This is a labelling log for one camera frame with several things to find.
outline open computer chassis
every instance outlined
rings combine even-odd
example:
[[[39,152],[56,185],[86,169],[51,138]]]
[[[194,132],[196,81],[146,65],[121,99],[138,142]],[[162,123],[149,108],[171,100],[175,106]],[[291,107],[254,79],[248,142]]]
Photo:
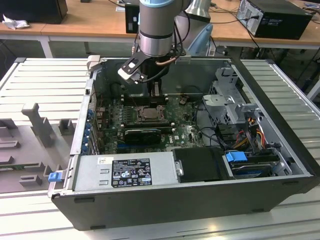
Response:
[[[267,212],[319,184],[303,127],[319,110],[272,62],[186,57],[150,93],[120,79],[125,61],[91,73],[63,188],[50,183],[76,229]]]

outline barcode sticker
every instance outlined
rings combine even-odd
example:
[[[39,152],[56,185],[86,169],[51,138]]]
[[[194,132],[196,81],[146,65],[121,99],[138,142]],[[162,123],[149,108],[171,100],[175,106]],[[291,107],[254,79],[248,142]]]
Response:
[[[113,160],[114,160],[113,156],[98,157],[98,164],[112,164]]]

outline blue latch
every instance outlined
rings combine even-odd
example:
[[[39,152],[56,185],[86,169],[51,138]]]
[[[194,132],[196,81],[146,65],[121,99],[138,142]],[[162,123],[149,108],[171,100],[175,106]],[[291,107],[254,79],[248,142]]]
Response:
[[[225,155],[228,162],[248,161],[246,154],[243,151],[230,151]]]
[[[48,181],[51,182],[62,182],[62,172],[52,172],[49,174]]]

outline power supply label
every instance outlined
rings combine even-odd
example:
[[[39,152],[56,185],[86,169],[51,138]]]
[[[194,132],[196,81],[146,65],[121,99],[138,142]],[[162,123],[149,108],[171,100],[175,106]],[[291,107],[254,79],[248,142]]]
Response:
[[[127,188],[148,185],[152,185],[149,158],[112,161],[112,187]]]

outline computer case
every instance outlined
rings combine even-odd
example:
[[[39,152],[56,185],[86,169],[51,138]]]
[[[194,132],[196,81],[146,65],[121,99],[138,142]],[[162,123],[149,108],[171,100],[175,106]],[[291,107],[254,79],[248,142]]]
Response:
[[[285,0],[242,0],[236,14],[256,38],[293,40],[300,39],[312,16]]]
[[[68,11],[66,0],[1,0],[0,16],[28,22],[60,24]]]

